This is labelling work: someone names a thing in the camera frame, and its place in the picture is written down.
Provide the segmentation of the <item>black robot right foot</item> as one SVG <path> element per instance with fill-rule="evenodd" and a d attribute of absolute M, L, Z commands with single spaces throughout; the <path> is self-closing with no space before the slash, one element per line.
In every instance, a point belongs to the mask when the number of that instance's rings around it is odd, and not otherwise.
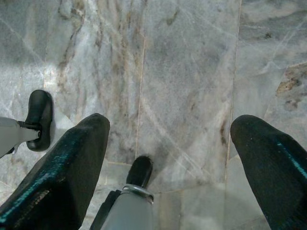
<path fill-rule="evenodd" d="M 146 188 L 153 171 L 153 162 L 148 156 L 139 156 L 133 162 L 126 184 L 133 184 L 142 188 Z"/>

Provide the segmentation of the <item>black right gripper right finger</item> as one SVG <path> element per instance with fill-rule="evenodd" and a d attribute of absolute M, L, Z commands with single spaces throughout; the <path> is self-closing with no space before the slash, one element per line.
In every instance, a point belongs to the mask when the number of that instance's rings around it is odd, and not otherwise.
<path fill-rule="evenodd" d="M 230 135 L 271 230 L 307 230 L 307 151 L 253 115 L 236 118 Z"/>

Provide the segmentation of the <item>silver robot left leg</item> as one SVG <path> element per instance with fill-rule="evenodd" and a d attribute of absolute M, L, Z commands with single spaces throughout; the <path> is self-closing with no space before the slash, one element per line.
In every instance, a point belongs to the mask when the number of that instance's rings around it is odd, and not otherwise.
<path fill-rule="evenodd" d="M 0 158 L 17 151 L 20 144 L 40 138 L 40 126 L 0 117 Z"/>

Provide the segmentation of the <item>silver robot right leg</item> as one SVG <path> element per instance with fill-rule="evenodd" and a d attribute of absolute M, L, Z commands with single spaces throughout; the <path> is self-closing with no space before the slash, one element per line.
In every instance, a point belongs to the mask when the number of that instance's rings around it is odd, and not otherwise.
<path fill-rule="evenodd" d="M 153 203 L 145 188 L 126 184 L 108 194 L 90 230 L 154 230 Z"/>

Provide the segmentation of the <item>black robot foot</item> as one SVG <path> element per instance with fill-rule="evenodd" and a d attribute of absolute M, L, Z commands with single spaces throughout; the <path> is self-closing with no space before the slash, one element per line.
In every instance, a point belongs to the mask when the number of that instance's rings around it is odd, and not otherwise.
<path fill-rule="evenodd" d="M 25 127 L 39 131 L 39 138 L 27 142 L 32 151 L 47 150 L 51 143 L 50 129 L 53 120 L 53 100 L 51 94 L 44 90 L 31 93 L 28 103 L 28 115 Z"/>
<path fill-rule="evenodd" d="M 153 162 L 148 156 L 139 156 L 133 162 L 126 184 L 133 184 L 142 188 L 146 188 L 153 171 Z"/>

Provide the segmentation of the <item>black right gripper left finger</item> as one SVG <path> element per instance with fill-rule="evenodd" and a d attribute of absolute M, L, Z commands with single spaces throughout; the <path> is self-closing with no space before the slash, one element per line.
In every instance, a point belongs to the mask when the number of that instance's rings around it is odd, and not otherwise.
<path fill-rule="evenodd" d="M 95 113 L 66 131 L 0 206 L 0 230 L 79 230 L 109 130 L 109 120 Z"/>

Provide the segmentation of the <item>silver robot leg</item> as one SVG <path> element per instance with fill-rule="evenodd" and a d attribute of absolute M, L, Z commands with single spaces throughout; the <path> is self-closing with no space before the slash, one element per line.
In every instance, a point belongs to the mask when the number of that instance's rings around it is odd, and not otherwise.
<path fill-rule="evenodd" d="M 108 194 L 90 230 L 154 230 L 153 203 L 145 188 L 126 184 Z"/>
<path fill-rule="evenodd" d="M 0 158 L 17 151 L 20 144 L 40 138 L 40 126 L 0 117 Z"/>

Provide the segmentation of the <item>black robot left foot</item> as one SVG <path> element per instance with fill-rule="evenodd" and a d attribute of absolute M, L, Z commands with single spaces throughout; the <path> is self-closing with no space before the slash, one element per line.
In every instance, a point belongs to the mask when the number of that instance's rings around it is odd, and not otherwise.
<path fill-rule="evenodd" d="M 32 151 L 47 150 L 51 143 L 50 129 L 53 120 L 53 100 L 51 94 L 44 90 L 31 93 L 28 103 L 28 115 L 25 127 L 39 131 L 39 138 L 27 142 Z"/>

